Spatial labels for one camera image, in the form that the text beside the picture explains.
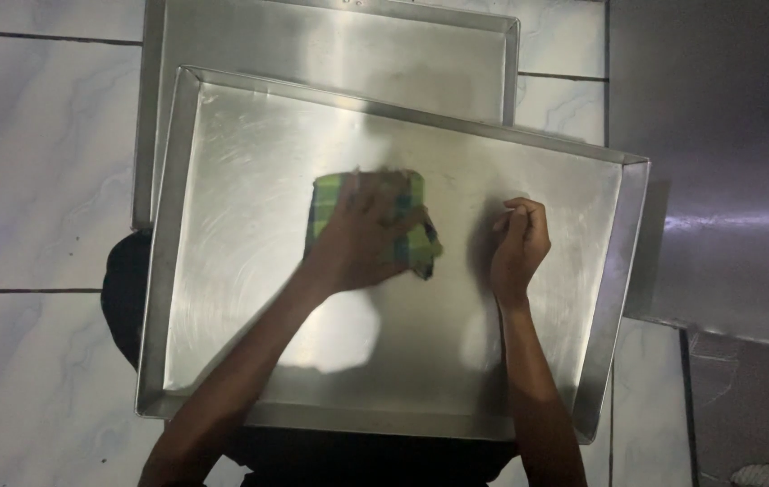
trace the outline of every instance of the aluminum baking tray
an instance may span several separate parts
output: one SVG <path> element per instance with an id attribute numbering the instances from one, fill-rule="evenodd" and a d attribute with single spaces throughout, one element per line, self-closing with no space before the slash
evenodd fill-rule
<path id="1" fill-rule="evenodd" d="M 529 195 L 552 251 L 528 290 L 581 440 L 594 437 L 649 162 L 603 147 L 265 78 L 178 73 L 153 236 L 136 411 L 169 418 L 301 260 L 313 180 L 402 167 L 425 178 L 444 244 L 406 274 L 332 296 L 280 359 L 249 424 L 513 437 L 485 284 L 492 218 Z"/>
<path id="2" fill-rule="evenodd" d="M 148 0 L 133 227 L 149 228 L 181 64 L 513 124 L 514 17 L 389 0 Z"/>

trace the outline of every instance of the tray rim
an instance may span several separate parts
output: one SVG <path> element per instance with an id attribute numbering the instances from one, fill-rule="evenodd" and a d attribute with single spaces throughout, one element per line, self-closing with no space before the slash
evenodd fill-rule
<path id="1" fill-rule="evenodd" d="M 160 100 L 163 94 L 160 78 L 163 65 L 163 38 L 165 37 L 165 16 L 167 4 L 178 0 L 146 0 L 144 10 L 144 31 L 141 47 L 141 77 L 139 81 L 138 122 L 136 124 L 135 152 L 133 164 L 133 195 L 131 227 L 142 230 L 153 227 L 157 209 L 153 206 L 153 180 L 156 161 L 157 139 L 160 134 Z M 517 79 L 520 58 L 520 19 L 487 12 L 452 9 L 437 5 L 415 4 L 400 0 L 240 0 L 297 5 L 309 8 L 345 10 L 368 15 L 397 17 L 416 21 L 456 27 L 476 28 L 500 32 L 507 40 L 505 47 L 505 82 L 502 87 L 502 125 L 513 126 L 516 112 Z M 170 126 L 165 128 L 165 138 Z"/>
<path id="2" fill-rule="evenodd" d="M 579 441 L 582 444 L 588 444 L 594 440 L 600 421 L 601 406 L 604 402 L 604 395 L 607 392 L 607 378 L 616 349 L 619 321 L 622 318 L 625 295 L 628 290 L 630 271 L 636 249 L 637 233 L 640 227 L 643 200 L 649 182 L 650 161 L 648 159 L 606 147 L 592 146 L 539 133 L 520 131 L 510 127 L 430 114 L 404 106 L 388 105 L 380 101 L 329 92 L 296 83 L 287 83 L 250 74 L 234 74 L 184 65 L 177 70 L 177 81 L 169 127 L 169 145 L 168 150 L 166 150 L 165 171 L 162 175 L 163 182 L 169 179 L 175 181 L 182 179 L 182 184 L 180 182 L 175 184 L 179 184 L 178 187 L 185 188 L 186 168 L 188 167 L 192 149 L 193 128 L 197 116 L 197 97 L 200 93 L 201 85 L 205 83 L 236 87 L 296 100 L 311 101 L 368 115 L 384 116 L 429 127 L 495 138 L 620 165 L 623 171 L 622 178 L 619 185 L 616 209 L 614 210 L 613 225 L 610 229 L 607 254 L 604 258 L 604 271 L 599 283 L 598 296 L 595 299 L 595 310 L 590 325 L 589 344 L 587 345 L 587 353 L 581 367 L 580 381 L 577 384 L 574 403 L 569 404 L 572 407 L 572 418 Z M 170 164 L 167 158 L 179 160 L 179 162 Z M 163 185 L 162 187 L 170 188 L 173 186 Z M 182 215 L 183 193 L 181 191 L 180 198 L 160 199 L 156 225 L 153 231 L 145 318 L 141 334 L 140 366 L 135 395 L 135 412 L 139 416 L 146 418 L 170 418 L 179 409 L 183 401 L 179 396 L 173 393 L 166 393 L 162 389 L 166 355 L 165 340 L 158 340 L 158 337 L 154 337 L 150 333 L 154 326 L 159 326 L 158 323 L 164 323 L 164 338 L 167 336 L 167 323 L 170 318 L 170 305 L 172 293 L 174 292 L 176 252 L 179 245 L 180 232 L 176 231 L 174 234 L 172 232 L 160 232 L 160 220 L 164 221 L 164 218 Z M 174 260 L 172 260 L 171 255 L 172 249 L 174 250 Z M 590 349 L 600 350 L 600 352 L 595 352 L 594 355 L 590 356 L 588 353 Z M 161 370 L 152 370 L 153 367 L 161 368 Z M 270 420 L 273 418 L 283 419 L 284 422 L 287 417 L 283 411 L 284 408 L 280 409 L 282 413 L 273 413 L 271 411 L 276 405 L 279 404 L 257 404 L 249 417 L 248 424 L 272 426 Z M 314 406 L 295 406 L 293 413 L 301 413 L 304 408 L 317 409 Z M 314 415 L 314 412 L 303 414 Z M 426 422 L 429 423 L 430 418 L 439 415 L 429 414 L 423 416 L 426 418 Z M 476 420 L 463 421 L 462 425 L 457 422 L 457 426 L 454 426 L 451 422 L 444 424 L 458 427 L 462 434 L 473 435 L 477 433 L 471 425 Z M 356 431 L 357 427 L 345 426 L 344 428 L 337 428 L 337 430 L 345 429 Z M 417 429 L 419 431 L 433 432 L 433 436 L 439 436 L 439 434 L 435 433 L 441 430 L 441 428 L 436 429 L 434 426 L 424 426 Z M 504 431 L 500 426 L 495 426 L 495 429 L 499 434 L 502 434 Z M 409 434 L 399 431 L 391 433 Z"/>

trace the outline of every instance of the person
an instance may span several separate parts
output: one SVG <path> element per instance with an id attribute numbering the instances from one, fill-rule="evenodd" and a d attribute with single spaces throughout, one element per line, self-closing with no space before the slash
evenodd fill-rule
<path id="1" fill-rule="evenodd" d="M 274 440 L 261 439 L 260 432 L 243 426 L 243 423 L 268 383 L 282 351 L 307 316 L 330 295 L 375 286 L 406 271 L 401 264 L 380 262 L 379 256 L 394 239 L 424 220 L 425 209 L 419 208 L 392 225 L 382 225 L 384 216 L 390 214 L 394 205 L 395 194 L 381 193 L 371 184 L 357 188 L 351 182 L 343 184 L 342 190 L 334 215 L 282 292 L 263 310 L 247 334 L 213 369 L 174 419 L 166 424 L 141 472 L 141 487 L 202 485 L 213 465 L 231 449 L 232 443 L 240 443 L 241 450 L 245 446 L 247 451 L 266 450 L 263 444 Z M 532 276 L 551 248 L 545 207 L 527 198 L 505 201 L 504 206 L 505 212 L 493 225 L 493 232 L 499 241 L 490 266 L 489 280 L 503 327 L 508 402 L 517 450 L 532 487 L 585 486 L 585 472 L 571 417 L 558 395 L 541 350 L 526 295 Z M 103 308 L 106 308 L 105 299 L 103 291 Z M 246 432 L 237 436 L 238 431 Z M 301 430 L 282 431 L 281 434 L 281 441 L 286 443 L 295 441 L 291 435 L 302 438 Z M 356 437 L 351 446 L 341 439 L 328 437 L 327 447 L 324 448 L 310 448 L 305 440 L 296 440 L 299 446 L 289 450 L 290 453 L 283 453 L 282 458 L 272 461 L 268 468 L 261 471 L 253 466 L 254 473 L 247 476 L 244 485 L 314 485 L 319 482 L 326 485 L 393 485 L 397 482 L 400 485 L 429 485 L 430 482 L 483 484 L 493 480 L 488 478 L 490 470 L 487 469 L 481 477 L 473 477 L 473 467 L 483 470 L 485 462 L 499 470 L 504 466 L 501 460 L 490 463 L 483 459 L 483 452 L 493 450 L 492 447 L 472 450 L 462 448 L 460 443 L 444 443 L 447 440 L 442 438 L 360 436 L 362 438 L 358 440 Z M 385 441 L 385 446 L 381 447 L 377 441 Z M 411 445 L 416 447 L 412 449 L 407 447 L 409 443 L 399 443 L 401 441 L 414 442 Z M 356 451 L 374 444 L 379 446 L 371 447 L 375 451 L 373 457 L 388 461 L 379 461 L 375 465 L 359 462 L 361 457 Z M 366 474 L 362 478 L 348 474 L 345 478 L 336 478 L 332 469 L 330 477 L 323 478 L 320 477 L 324 475 L 320 469 L 287 475 L 296 457 L 311 450 L 319 454 L 344 456 L 343 463 L 355 467 L 346 472 Z M 388 456 L 388 451 L 394 450 L 407 452 L 403 455 L 405 459 L 419 462 L 423 462 L 425 455 L 444 460 L 433 462 L 438 471 L 434 469 L 431 475 L 424 477 L 415 467 L 401 470 L 398 462 L 402 460 Z M 505 462 L 513 456 L 509 448 L 499 449 L 499 452 L 503 452 L 504 456 L 500 453 L 494 456 Z M 275 467 L 279 462 L 286 466 Z M 402 473 L 396 476 L 387 473 L 395 471 Z"/>

